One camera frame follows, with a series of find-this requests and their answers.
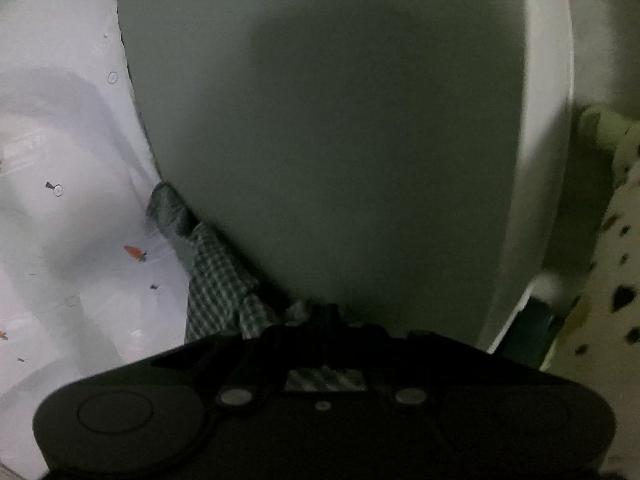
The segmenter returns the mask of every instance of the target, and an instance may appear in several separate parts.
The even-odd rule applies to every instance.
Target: dark green object
[[[540,368],[551,343],[564,324],[548,304],[531,298],[518,314],[495,355],[532,368]]]

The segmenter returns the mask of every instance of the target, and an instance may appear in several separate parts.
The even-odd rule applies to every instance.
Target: checkered cloth
[[[257,338],[268,326],[306,320],[297,303],[279,316],[260,297],[260,281],[234,256],[215,230],[199,222],[167,183],[151,194],[146,214],[168,238],[190,275],[185,343],[219,332]],[[362,391],[366,386],[356,370],[304,368],[289,373],[288,391]]]

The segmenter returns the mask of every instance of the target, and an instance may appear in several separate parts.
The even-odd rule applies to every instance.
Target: screw
[[[318,400],[316,402],[316,410],[319,412],[328,412],[331,409],[331,403],[328,400]]]
[[[427,400],[427,392],[420,388],[403,388],[396,392],[396,401],[409,406],[420,406]]]
[[[233,388],[220,394],[220,402],[227,406],[244,406],[253,400],[254,396],[249,390]]]

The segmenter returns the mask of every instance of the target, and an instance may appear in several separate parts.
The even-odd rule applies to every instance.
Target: beige floor
[[[640,0],[570,0],[576,114],[606,102],[640,120]],[[546,279],[534,294],[566,312],[590,264],[611,194],[610,159],[572,140]]]

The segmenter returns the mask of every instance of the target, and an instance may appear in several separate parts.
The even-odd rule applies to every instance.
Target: green checkered cloth
[[[153,219],[190,276],[185,343],[219,332],[260,336],[274,324],[303,322],[300,304],[279,316],[260,297],[260,281],[250,274],[215,230],[200,222],[168,183],[151,194],[146,214]],[[363,391],[357,370],[304,368],[289,373],[285,390],[304,392]]]

